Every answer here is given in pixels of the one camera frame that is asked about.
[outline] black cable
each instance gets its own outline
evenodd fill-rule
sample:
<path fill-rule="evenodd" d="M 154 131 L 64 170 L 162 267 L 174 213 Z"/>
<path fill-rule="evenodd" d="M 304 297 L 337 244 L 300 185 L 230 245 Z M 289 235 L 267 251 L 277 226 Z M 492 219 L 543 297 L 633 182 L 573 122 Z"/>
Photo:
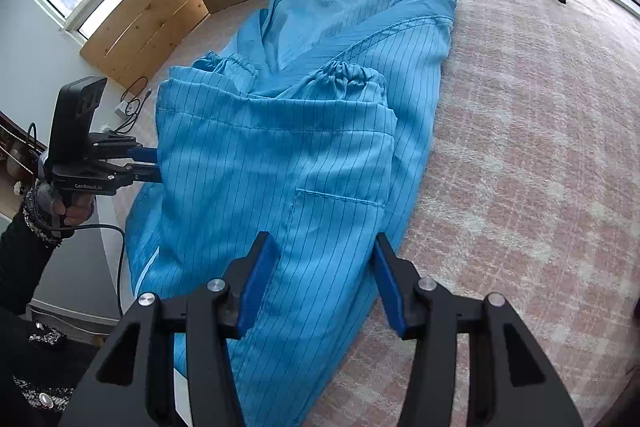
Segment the black cable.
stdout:
<path fill-rule="evenodd" d="M 27 144 L 29 144 L 29 140 L 30 140 L 30 136 L 31 136 L 31 130 L 33 129 L 33 137 L 34 137 L 34 142 L 36 142 L 36 124 L 34 124 L 33 122 L 31 122 L 31 124 L 29 125 L 29 129 L 27 131 Z M 34 161 L 37 164 L 38 163 L 38 152 L 36 149 L 33 149 L 30 151 L 31 154 L 34 156 Z M 116 299 L 118 300 L 118 313 L 120 314 L 120 318 L 122 318 L 122 316 L 124 315 L 124 312 L 122 311 L 122 295 L 121 295 L 121 291 L 120 291 L 120 279 L 122 277 L 122 262 L 124 260 L 124 247 L 125 247 L 125 243 L 124 243 L 124 230 L 121 229 L 120 227 L 117 227 L 116 225 L 107 225 L 107 224 L 103 224 L 103 223 L 98 223 L 96 225 L 76 225 L 75 227 L 52 227 L 50 225 L 48 225 L 47 223 L 45 223 L 43 220 L 40 219 L 40 216 L 38 215 L 38 211 L 37 211 L 37 203 L 36 203 L 36 174 L 33 173 L 32 174 L 32 187 L 31 187 L 31 204 L 33 205 L 33 214 L 36 218 L 36 222 L 38 224 L 39 227 L 42 227 L 43 229 L 47 229 L 51 232 L 71 232 L 74 230 L 88 230 L 88 229 L 110 229 L 110 230 L 116 230 L 117 232 L 120 232 L 120 235 L 122 236 L 122 247 L 120 248 L 120 259 L 118 260 L 118 274 L 116 276 Z"/>
<path fill-rule="evenodd" d="M 146 76 L 140 76 L 138 79 L 135 80 L 135 82 L 133 82 L 129 87 L 127 87 L 125 92 L 122 93 L 122 96 L 120 97 L 120 102 L 124 102 L 124 99 L 127 96 L 127 93 L 131 92 L 131 88 L 133 88 L 133 86 L 135 86 L 140 80 L 144 80 L 145 83 L 143 84 L 142 87 L 140 87 L 140 90 L 134 95 L 134 97 L 131 100 L 129 100 L 129 102 L 127 102 L 127 105 L 124 109 L 124 113 L 127 119 L 121 124 L 121 126 L 119 126 L 113 131 L 115 134 L 128 134 L 131 132 L 131 130 L 133 129 L 133 126 L 138 121 L 140 111 L 142 111 L 142 107 L 143 105 L 145 105 L 146 99 L 148 99 L 149 95 L 151 95 L 151 89 L 149 89 L 145 93 L 144 98 L 140 100 L 140 94 L 145 89 L 145 87 L 148 86 L 148 83 L 149 83 L 149 79 Z M 132 112 L 129 112 L 129 109 L 133 103 L 138 103 L 138 105 L 136 106 L 135 110 L 133 110 Z"/>

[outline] sleeve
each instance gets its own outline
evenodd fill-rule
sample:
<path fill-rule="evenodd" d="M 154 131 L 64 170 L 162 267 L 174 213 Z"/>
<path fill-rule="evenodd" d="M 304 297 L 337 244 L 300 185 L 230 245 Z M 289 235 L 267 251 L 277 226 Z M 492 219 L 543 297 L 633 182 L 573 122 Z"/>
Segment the sleeve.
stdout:
<path fill-rule="evenodd" d="M 25 312 L 53 249 L 59 244 L 33 225 L 23 201 L 0 237 L 0 307 L 15 315 Z"/>

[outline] white wall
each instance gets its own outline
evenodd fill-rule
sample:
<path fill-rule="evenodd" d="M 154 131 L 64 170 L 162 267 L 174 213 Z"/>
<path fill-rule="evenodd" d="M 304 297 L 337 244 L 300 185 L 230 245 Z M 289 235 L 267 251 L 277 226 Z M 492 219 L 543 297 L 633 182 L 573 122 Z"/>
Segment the white wall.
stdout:
<path fill-rule="evenodd" d="M 62 31 L 34 0 L 0 0 L 0 111 L 38 140 L 49 144 L 60 87 L 100 71 L 79 55 L 80 44 Z M 122 87 L 109 80 L 93 129 L 120 123 L 113 110 Z"/>

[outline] metal screw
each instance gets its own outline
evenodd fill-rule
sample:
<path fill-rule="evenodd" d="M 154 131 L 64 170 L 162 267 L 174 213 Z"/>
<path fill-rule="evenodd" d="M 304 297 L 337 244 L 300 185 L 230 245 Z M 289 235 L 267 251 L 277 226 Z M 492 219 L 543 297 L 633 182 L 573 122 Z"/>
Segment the metal screw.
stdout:
<path fill-rule="evenodd" d="M 438 283 L 436 283 L 431 277 L 423 277 L 418 281 L 418 288 L 426 292 L 431 292 L 437 287 Z"/>
<path fill-rule="evenodd" d="M 147 292 L 138 297 L 138 304 L 140 304 L 140 306 L 151 306 L 155 300 L 156 296 L 153 295 L 153 293 Z"/>
<path fill-rule="evenodd" d="M 38 395 L 38 399 L 40 399 L 40 403 L 43 404 L 44 407 L 47 409 L 53 409 L 53 400 L 48 394 L 40 393 L 40 395 Z"/>
<path fill-rule="evenodd" d="M 499 293 L 489 293 L 489 296 L 487 297 L 487 300 L 494 306 L 496 306 L 497 308 L 499 308 L 500 306 L 504 306 L 506 299 L 500 295 Z"/>
<path fill-rule="evenodd" d="M 210 292 L 222 292 L 225 289 L 225 282 L 222 279 L 211 279 L 207 283 L 207 289 Z"/>

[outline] folded clothing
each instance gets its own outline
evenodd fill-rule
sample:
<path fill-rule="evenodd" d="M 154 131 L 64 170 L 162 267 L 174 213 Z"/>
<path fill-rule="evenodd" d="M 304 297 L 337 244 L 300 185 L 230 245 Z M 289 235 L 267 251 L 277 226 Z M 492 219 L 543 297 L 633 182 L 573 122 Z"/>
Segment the folded clothing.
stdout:
<path fill-rule="evenodd" d="M 134 292 L 188 293 L 273 235 L 255 326 L 229 341 L 250 427 L 298 425 L 369 312 L 370 250 L 380 231 L 397 248 L 411 213 L 455 5 L 271 0 L 159 87 L 164 183 L 127 220 Z"/>

